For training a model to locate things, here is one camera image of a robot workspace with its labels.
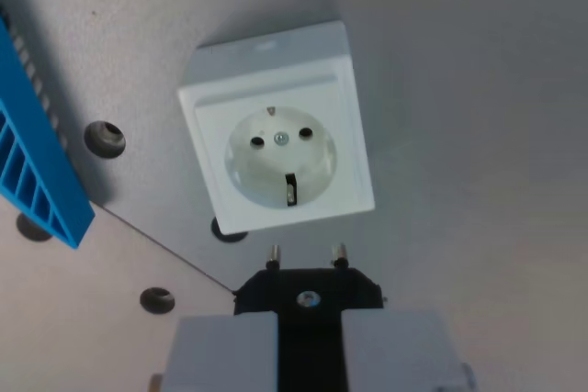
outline socket recess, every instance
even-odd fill
[[[374,208],[343,23],[198,49],[178,95],[224,234]]]

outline white block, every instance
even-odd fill
[[[224,234],[374,208],[341,22],[199,49],[178,93]]]

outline gray surface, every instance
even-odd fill
[[[92,198],[226,286],[260,268],[272,243],[296,267],[327,264],[345,241],[398,302],[585,243],[584,0],[6,3]],[[193,49],[337,17],[354,53],[376,211],[217,242],[175,96]],[[96,119],[124,131],[119,159],[85,151]]]
[[[277,314],[183,319],[162,392],[235,391],[277,391]]]
[[[434,312],[349,309],[341,321],[350,392],[470,390]]]

